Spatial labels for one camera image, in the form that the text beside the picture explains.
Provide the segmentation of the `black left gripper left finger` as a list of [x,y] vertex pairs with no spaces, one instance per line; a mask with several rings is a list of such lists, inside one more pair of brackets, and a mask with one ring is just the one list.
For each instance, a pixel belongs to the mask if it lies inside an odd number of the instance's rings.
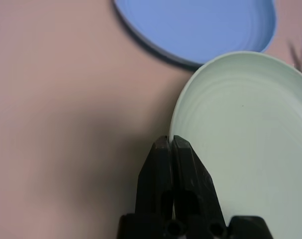
[[138,176],[135,213],[156,214],[168,221],[173,212],[173,173],[168,138],[152,144]]

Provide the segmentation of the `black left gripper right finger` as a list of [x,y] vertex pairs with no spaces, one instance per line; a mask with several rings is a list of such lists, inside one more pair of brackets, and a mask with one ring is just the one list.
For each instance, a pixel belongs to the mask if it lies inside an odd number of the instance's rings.
[[198,216],[209,224],[225,225],[224,217],[211,175],[191,144],[180,136],[172,140],[175,212],[177,219],[187,222]]

